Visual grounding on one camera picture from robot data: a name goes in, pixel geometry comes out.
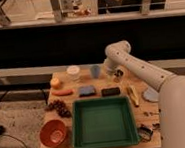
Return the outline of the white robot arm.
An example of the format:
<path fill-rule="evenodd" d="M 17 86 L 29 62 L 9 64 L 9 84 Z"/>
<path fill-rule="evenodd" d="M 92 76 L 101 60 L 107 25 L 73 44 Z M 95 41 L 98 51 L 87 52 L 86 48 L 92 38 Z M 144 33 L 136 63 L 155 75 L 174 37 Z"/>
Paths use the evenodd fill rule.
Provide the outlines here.
<path fill-rule="evenodd" d="M 133 57 L 130 43 L 119 41 L 104 49 L 104 69 L 113 74 L 121 65 L 159 93 L 162 148 L 185 148 L 185 75 L 177 75 Z"/>

